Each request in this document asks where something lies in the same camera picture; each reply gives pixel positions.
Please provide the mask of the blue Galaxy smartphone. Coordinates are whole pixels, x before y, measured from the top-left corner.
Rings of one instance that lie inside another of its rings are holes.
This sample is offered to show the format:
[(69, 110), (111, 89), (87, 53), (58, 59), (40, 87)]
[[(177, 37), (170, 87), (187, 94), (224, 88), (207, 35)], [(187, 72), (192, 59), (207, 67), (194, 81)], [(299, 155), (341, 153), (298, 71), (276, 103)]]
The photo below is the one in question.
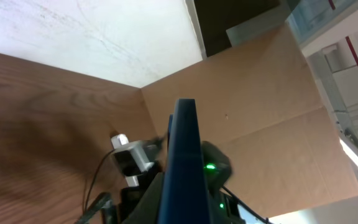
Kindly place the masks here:
[(157, 223), (211, 223), (194, 99), (179, 99), (175, 105)]

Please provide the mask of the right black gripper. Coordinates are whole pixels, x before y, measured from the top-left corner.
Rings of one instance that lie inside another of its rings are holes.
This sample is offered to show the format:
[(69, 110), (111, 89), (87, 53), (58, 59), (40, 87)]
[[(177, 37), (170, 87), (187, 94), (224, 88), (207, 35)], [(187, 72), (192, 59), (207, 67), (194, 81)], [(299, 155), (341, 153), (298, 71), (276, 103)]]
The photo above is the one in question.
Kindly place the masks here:
[(130, 187), (128, 184), (126, 188), (120, 190), (121, 202), (118, 205), (112, 201), (110, 192), (100, 193), (75, 224), (89, 223), (98, 212), (101, 212), (102, 224), (122, 222), (136, 208), (155, 176), (163, 171), (158, 161), (148, 165), (146, 171), (139, 171), (135, 164), (128, 165), (123, 169), (121, 166), (119, 168), (124, 177), (135, 178), (135, 186)]

